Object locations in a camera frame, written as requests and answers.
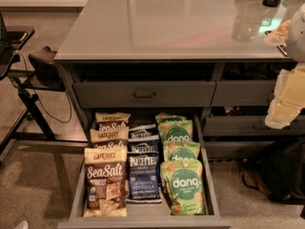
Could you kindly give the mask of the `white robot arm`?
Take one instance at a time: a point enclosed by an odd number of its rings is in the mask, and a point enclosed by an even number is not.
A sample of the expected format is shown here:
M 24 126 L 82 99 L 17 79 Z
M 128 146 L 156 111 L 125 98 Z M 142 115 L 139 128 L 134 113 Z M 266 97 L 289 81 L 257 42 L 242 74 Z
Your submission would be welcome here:
M 297 62 L 293 70 L 280 71 L 275 82 L 274 99 L 265 118 L 268 127 L 283 129 L 305 108 L 305 4 L 291 20 L 272 30 L 265 43 L 284 45 L 287 55 Z

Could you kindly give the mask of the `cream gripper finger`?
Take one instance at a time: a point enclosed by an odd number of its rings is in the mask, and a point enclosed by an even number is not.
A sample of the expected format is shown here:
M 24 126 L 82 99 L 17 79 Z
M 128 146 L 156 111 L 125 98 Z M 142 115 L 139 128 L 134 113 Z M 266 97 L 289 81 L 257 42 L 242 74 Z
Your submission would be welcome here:
M 265 125 L 272 129 L 288 127 L 300 114 L 300 109 L 273 100 L 265 117 Z

